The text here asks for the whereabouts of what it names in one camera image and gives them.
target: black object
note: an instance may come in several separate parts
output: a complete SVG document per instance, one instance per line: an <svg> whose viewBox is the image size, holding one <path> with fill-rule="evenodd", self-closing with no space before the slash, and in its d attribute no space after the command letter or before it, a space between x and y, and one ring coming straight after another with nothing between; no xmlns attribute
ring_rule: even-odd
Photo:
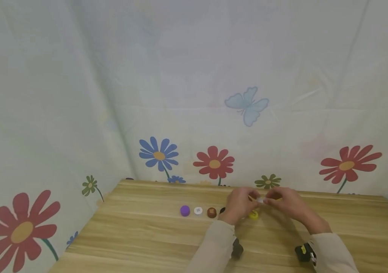
<svg viewBox="0 0 388 273"><path fill-rule="evenodd" d="M244 248L239 243L239 239L236 238L233 242L233 251L232 251L232 258L239 259L244 251Z"/></svg>
<svg viewBox="0 0 388 273"><path fill-rule="evenodd" d="M317 259L317 255L315 255L314 250L308 243L304 243L303 245L297 246L296 248L294 248L294 251L297 254L297 258L300 262L309 262L311 261L312 257L314 257L312 262L315 262Z"/></svg>

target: red flower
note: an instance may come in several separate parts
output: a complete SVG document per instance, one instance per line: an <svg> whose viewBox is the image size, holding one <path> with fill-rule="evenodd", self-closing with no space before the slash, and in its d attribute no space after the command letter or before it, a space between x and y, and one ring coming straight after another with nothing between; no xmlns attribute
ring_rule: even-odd
<svg viewBox="0 0 388 273"><path fill-rule="evenodd" d="M344 175L346 175L347 181L356 181L358 175L353 169L364 172L372 172L376 169L375 164L364 164L382 156L380 152L366 156L372 148L373 145L368 145L360 151L361 147L355 146L349 151L349 147L344 147L339 151L341 160L325 158L321 161L323 166L333 168L322 169L320 170L320 174L330 173L324 180L327 181L334 177L332 180L333 184L338 184Z"/></svg>
<svg viewBox="0 0 388 273"><path fill-rule="evenodd" d="M30 261L35 260L41 254L41 247L33 238L48 239L56 233L55 224L38 227L60 209L60 203L54 202L41 212L50 194L49 190L44 190L36 199L30 213L27 193L20 193L13 198L13 210L16 216L10 212L8 207L0 207L0 237L6 236L0 240L0 255L8 248L0 259L0 272L9 265L17 250L13 272L21 270L24 266L25 253Z"/></svg>
<svg viewBox="0 0 388 273"><path fill-rule="evenodd" d="M232 162L235 159L232 156L226 157L229 153L228 150L224 149L218 154L218 148L216 146L211 146L207 149L206 155L203 152L197 153L197 158L201 160L195 161L193 164L195 167L204 167L199 170L201 174L209 173L211 179L225 178L226 173L233 173L233 169L229 168L233 166Z"/></svg>

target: human hand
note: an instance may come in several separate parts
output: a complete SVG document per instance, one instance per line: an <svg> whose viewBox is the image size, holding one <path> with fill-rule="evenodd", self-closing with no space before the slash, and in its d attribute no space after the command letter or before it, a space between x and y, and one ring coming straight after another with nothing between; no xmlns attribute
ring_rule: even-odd
<svg viewBox="0 0 388 273"><path fill-rule="evenodd" d="M241 218L246 217L252 210L259 206L256 201L261 195L257 190L249 187L234 189L227 196L226 210L220 214L219 220L231 225L235 225Z"/></svg>
<svg viewBox="0 0 388 273"><path fill-rule="evenodd" d="M306 226L309 233L332 232L328 222L311 209L297 191L286 187L274 187L268 191L265 197L265 204L275 207L288 217L299 221Z"/></svg>

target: blue butterfly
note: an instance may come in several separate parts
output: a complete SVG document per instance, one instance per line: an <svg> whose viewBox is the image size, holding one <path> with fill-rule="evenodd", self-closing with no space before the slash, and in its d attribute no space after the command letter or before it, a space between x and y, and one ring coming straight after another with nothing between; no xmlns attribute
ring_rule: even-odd
<svg viewBox="0 0 388 273"><path fill-rule="evenodd" d="M254 95L258 91L258 88L249 87L243 95L237 93L224 101L227 107L231 109L240 109L241 115L243 115L244 124L251 127L255 121L258 120L261 115L261 111L264 110L269 103L269 99L258 100L254 103Z"/></svg>

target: white object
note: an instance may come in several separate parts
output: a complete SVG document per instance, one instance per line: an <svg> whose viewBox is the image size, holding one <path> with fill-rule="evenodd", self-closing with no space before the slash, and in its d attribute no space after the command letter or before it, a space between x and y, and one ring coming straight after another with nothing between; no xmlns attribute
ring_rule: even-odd
<svg viewBox="0 0 388 273"><path fill-rule="evenodd" d="M203 209L200 208L200 207L196 207L196 208L194 209L194 213L195 213L196 215L200 215L200 214L203 213Z"/></svg>

